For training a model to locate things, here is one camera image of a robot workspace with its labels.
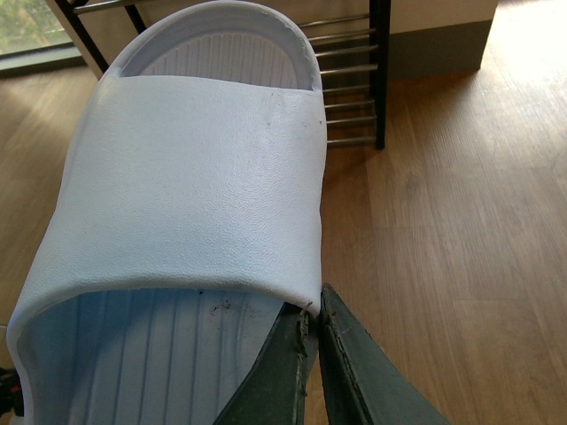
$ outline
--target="slide sandal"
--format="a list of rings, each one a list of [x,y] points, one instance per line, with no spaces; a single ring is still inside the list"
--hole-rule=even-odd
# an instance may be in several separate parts
[[[282,306],[319,313],[325,152],[315,54],[282,14],[216,1],[138,36],[9,324],[25,423],[212,424]]]

